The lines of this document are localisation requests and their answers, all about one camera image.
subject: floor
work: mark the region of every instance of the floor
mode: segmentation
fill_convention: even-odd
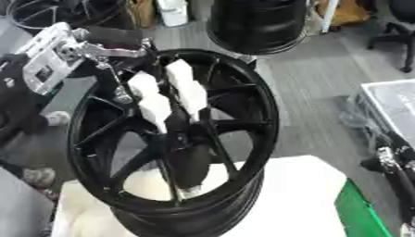
[[[27,37],[4,20],[0,20],[0,29],[0,41],[17,42],[14,47],[19,44],[17,38]],[[368,38],[381,31],[379,22],[372,20],[309,37],[290,51],[260,57],[258,73],[271,87],[281,113],[282,130],[273,157],[311,154],[324,159],[357,183],[386,227],[397,235],[396,198],[381,175],[358,165],[369,153],[359,133],[339,120],[346,97],[355,94],[360,84],[415,78],[415,71],[403,74],[397,70],[404,53],[400,45],[383,44],[366,50]],[[160,49],[203,48],[226,53],[208,39],[203,22],[178,28],[158,26],[145,34],[154,38]],[[46,110],[72,111],[93,82],[91,78],[68,81]],[[2,153],[18,164],[56,168],[58,188],[62,181],[73,179],[65,160],[65,141],[65,128],[51,128],[36,137],[20,136]]]

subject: rim lip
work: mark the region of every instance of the rim lip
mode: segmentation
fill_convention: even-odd
[[[214,236],[221,236],[225,232],[230,231],[233,229],[239,222],[241,222],[246,215],[251,211],[254,204],[257,202],[260,192],[263,187],[263,181],[264,181],[264,174],[265,172],[262,171],[258,174],[258,176],[252,180],[247,186],[246,191],[244,193],[240,193],[238,197],[235,197],[232,203],[228,204],[225,208],[230,208],[232,213],[230,212],[221,212],[220,216],[218,218],[220,219],[220,222],[214,221],[212,225],[209,227],[205,227],[204,229],[201,229],[199,233],[193,234],[193,237],[214,237]],[[236,206],[232,208],[232,205],[235,203],[242,202],[241,206]],[[117,209],[111,208],[112,213],[114,214],[114,217],[121,223],[127,230],[129,230],[131,233],[137,234],[137,236],[153,236],[154,234],[150,234],[149,230],[145,230],[145,232],[139,232],[136,230],[140,230],[140,227],[134,226],[132,228],[131,224],[124,223],[124,220],[119,218],[119,214],[117,213],[125,213],[123,211],[119,211]],[[203,213],[203,216],[201,217],[195,217],[199,218],[201,222],[204,221],[204,217],[211,215],[211,213],[207,210],[207,213]],[[228,216],[226,221],[221,221],[223,216]]]
[[[266,56],[266,55],[273,55],[273,54],[279,54],[279,53],[285,52],[299,45],[301,42],[303,42],[303,40],[307,37],[307,34],[308,34],[306,27],[304,27],[303,30],[300,32],[300,34],[295,39],[285,44],[278,44],[278,45],[271,46],[268,48],[259,48],[257,50],[241,50],[241,49],[235,48],[227,44],[226,42],[221,40],[219,37],[217,37],[216,34],[210,28],[210,24],[211,23],[209,20],[207,22],[207,36],[210,38],[210,40],[212,40],[212,42],[214,42],[215,44],[217,44],[218,46],[226,50],[236,52],[239,54],[252,55],[252,56]]]
[[[16,25],[18,27],[21,27],[23,29],[28,29],[28,30],[31,30],[31,31],[41,31],[42,29],[51,26],[51,25],[49,25],[49,26],[44,26],[44,27],[34,27],[34,26],[29,26],[29,25],[22,24],[19,21],[17,21],[15,19],[15,11],[14,11],[15,9],[14,9],[14,7],[19,7],[18,4],[20,4],[22,2],[23,2],[23,0],[15,0],[11,4],[8,5],[7,10],[6,10],[6,18],[8,20],[10,20],[10,22],[12,22],[14,25]],[[69,22],[69,25],[74,26],[74,27],[79,27],[82,24],[84,24],[84,23],[86,23],[90,20],[95,21],[97,19],[98,19],[98,21],[97,21],[98,24],[100,24],[102,21],[106,21],[106,20],[112,18],[112,14],[110,14],[108,16],[107,16],[107,14],[112,12],[117,7],[119,7],[119,9],[114,11],[114,13],[116,14],[116,13],[120,12],[122,10],[122,7],[120,7],[120,6],[122,6],[123,4],[124,4],[124,0],[117,0],[116,4],[114,4],[113,7],[110,7],[108,10],[104,11],[100,15],[101,17],[95,17],[95,18],[91,18],[91,19],[84,19],[84,20],[79,20],[79,21],[76,21],[76,22]]]
[[[270,155],[273,151],[274,145],[277,142],[277,137],[279,134],[279,114],[278,114],[278,107],[275,103],[274,96],[270,91],[270,88],[262,80],[262,78],[247,64],[242,62],[241,60],[232,58],[230,56],[222,55],[212,51],[200,50],[200,49],[179,49],[179,50],[167,50],[167,51],[160,51],[159,54],[161,56],[168,56],[168,55],[195,55],[195,54],[203,54],[204,56],[209,57],[219,57],[220,61],[235,70],[239,73],[246,76],[252,83],[255,83],[258,86],[258,92],[260,97],[268,98],[265,101],[265,110],[268,111],[269,116],[273,116],[270,119],[270,126],[267,130],[266,137],[269,138],[266,144],[261,147],[262,152],[258,153],[256,156],[255,161],[253,161],[253,151],[249,154],[249,157],[246,162],[251,160],[252,166],[250,168],[243,168],[240,169],[239,172],[244,172],[246,175],[239,175],[235,180],[226,181],[221,186],[216,188],[215,190],[205,193],[203,195],[197,196],[192,199],[187,199],[182,202],[182,204],[178,207],[173,206],[154,206],[154,203],[163,203],[167,202],[158,202],[156,200],[148,200],[138,196],[134,196],[134,198],[121,198],[115,195],[112,192],[105,191],[104,189],[98,187],[97,183],[92,179],[88,179],[88,176],[84,170],[79,165],[79,162],[76,160],[84,159],[83,156],[80,156],[79,150],[76,149],[73,144],[77,140],[77,135],[79,134],[77,131],[79,130],[82,118],[84,113],[86,112],[85,108],[87,107],[87,103],[85,103],[88,99],[88,95],[91,94],[93,89],[96,87],[93,86],[82,98],[80,103],[77,105],[75,112],[73,114],[73,118],[69,125],[68,130],[68,143],[67,143],[67,151],[68,151],[68,160],[74,171],[75,175],[77,176],[80,183],[90,192],[93,196],[100,199],[104,203],[113,206],[120,210],[125,210],[127,212],[132,212],[138,216],[153,216],[153,215],[178,215],[188,213],[194,214],[197,212],[203,211],[204,208],[209,208],[212,205],[218,205],[221,202],[229,200],[230,198],[234,197],[235,195],[239,194],[249,182],[257,177],[257,175],[263,170],[266,162],[270,158]]]

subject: person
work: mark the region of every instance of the person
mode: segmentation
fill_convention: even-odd
[[[66,111],[54,111],[44,117],[48,126],[66,125],[70,120],[70,114]],[[56,172],[52,168],[24,168],[2,159],[0,159],[0,167],[36,189],[47,189],[53,184],[56,177]]]

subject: white foam block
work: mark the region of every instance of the white foam block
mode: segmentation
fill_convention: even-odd
[[[143,117],[157,126],[158,131],[166,133],[167,128],[164,121],[171,114],[169,99],[161,94],[150,94],[139,103]]]
[[[185,91],[179,91],[180,100],[193,120],[199,121],[199,111],[208,106],[208,93],[198,82],[192,81]]]
[[[193,69],[182,59],[168,64],[166,71],[169,82],[178,90],[185,89],[193,81]]]
[[[128,84],[135,95],[145,97],[150,94],[158,94],[156,78],[152,75],[139,71],[129,81]]]

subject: sneaker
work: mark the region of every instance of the sneaker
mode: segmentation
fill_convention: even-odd
[[[38,168],[23,170],[23,180],[37,189],[45,189],[52,185],[56,173],[51,168]]]
[[[409,224],[403,224],[400,228],[400,237],[415,237],[415,229]]]
[[[44,116],[49,126],[67,125],[70,121],[70,114],[66,111],[54,111]]]

